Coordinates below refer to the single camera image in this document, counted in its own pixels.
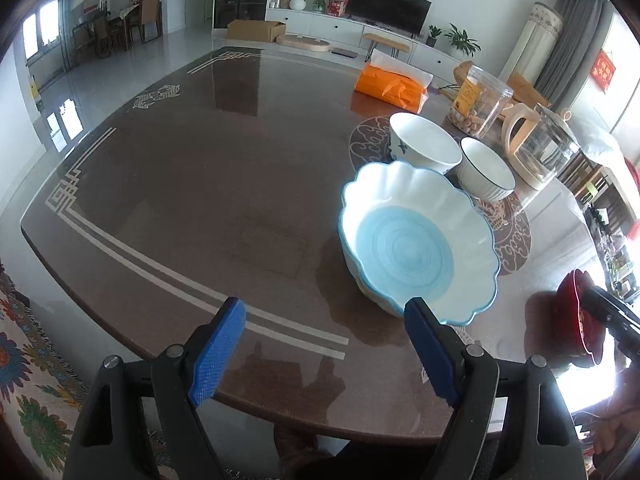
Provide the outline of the person right hand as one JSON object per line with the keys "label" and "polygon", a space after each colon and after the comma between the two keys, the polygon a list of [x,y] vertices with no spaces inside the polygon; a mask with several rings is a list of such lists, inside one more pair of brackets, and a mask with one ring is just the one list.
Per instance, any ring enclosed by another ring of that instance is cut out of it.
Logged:
{"label": "person right hand", "polygon": [[574,423],[587,435],[588,479],[639,478],[639,373],[625,370],[612,396],[576,412]]}

